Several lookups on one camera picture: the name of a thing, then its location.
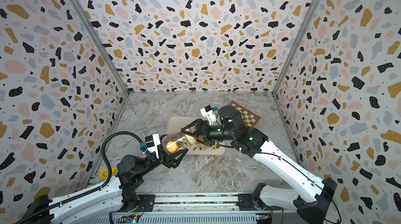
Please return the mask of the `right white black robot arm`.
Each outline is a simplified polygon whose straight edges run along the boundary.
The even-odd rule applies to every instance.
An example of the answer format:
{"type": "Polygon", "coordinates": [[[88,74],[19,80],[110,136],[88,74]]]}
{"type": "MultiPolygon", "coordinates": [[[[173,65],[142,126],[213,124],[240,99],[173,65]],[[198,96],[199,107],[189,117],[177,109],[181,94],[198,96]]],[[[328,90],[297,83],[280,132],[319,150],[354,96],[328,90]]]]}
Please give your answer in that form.
{"type": "Polygon", "coordinates": [[[280,189],[260,183],[250,199],[238,203],[240,207],[267,210],[276,206],[295,211],[308,224],[329,222],[326,216],[335,204],[337,188],[333,179],[322,179],[289,158],[267,135],[248,126],[234,106],[207,106],[201,114],[203,119],[182,127],[184,135],[208,144],[229,141],[232,148],[267,166],[291,187],[280,189]]]}

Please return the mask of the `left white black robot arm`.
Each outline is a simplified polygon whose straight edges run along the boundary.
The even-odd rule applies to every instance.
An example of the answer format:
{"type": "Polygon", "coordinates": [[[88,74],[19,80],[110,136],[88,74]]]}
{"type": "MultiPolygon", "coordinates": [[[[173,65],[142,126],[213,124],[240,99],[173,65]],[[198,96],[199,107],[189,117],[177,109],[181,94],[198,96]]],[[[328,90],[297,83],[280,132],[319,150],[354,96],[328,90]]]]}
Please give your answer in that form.
{"type": "Polygon", "coordinates": [[[153,134],[141,140],[136,134],[121,131],[109,136],[101,147],[101,156],[108,169],[104,182],[65,196],[50,199],[43,195],[29,205],[20,224],[78,224],[106,212],[135,210],[146,205],[140,202],[136,189],[143,177],[159,165],[176,168],[195,144],[193,137],[183,133],[159,136],[153,134]],[[126,155],[117,165],[114,174],[107,159],[105,148],[109,141],[119,135],[128,135],[140,143],[146,155],[126,155]]]}

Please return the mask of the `cookie jar with beige lid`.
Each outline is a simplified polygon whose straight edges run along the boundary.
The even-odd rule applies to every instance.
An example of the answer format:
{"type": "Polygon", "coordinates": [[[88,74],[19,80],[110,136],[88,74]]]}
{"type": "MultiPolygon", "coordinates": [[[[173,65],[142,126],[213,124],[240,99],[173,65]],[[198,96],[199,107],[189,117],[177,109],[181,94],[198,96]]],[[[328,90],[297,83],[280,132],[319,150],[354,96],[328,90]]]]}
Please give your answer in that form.
{"type": "Polygon", "coordinates": [[[187,138],[184,136],[183,133],[172,133],[171,135],[171,140],[167,143],[167,148],[170,154],[172,155],[176,153],[179,150],[188,148],[190,146],[187,138]]]}

